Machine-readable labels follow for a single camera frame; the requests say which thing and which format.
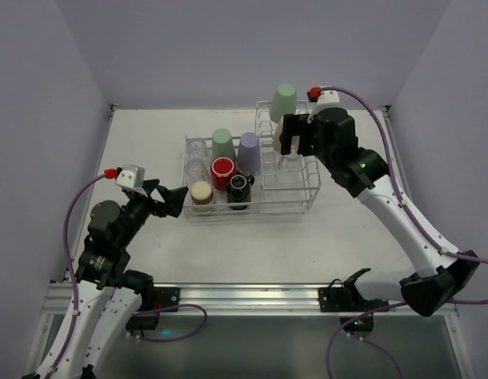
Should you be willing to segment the light green cup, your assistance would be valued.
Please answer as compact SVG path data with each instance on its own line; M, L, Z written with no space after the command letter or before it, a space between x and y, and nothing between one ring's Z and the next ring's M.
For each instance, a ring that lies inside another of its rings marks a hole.
M285 114L294 114L296 107L296 87L290 83L283 83L275 91L269 108L269 117L274 123L278 123Z

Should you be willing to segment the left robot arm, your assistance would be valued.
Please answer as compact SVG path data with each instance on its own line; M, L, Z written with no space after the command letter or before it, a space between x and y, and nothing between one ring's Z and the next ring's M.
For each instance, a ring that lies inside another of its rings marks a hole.
M93 207L76 268L73 295L51 349L30 378L95 378L112 345L141 306L153 305L153 278L127 269L127 247L150 216L179 217L188 188L167 189L159 180L124 187L125 205Z

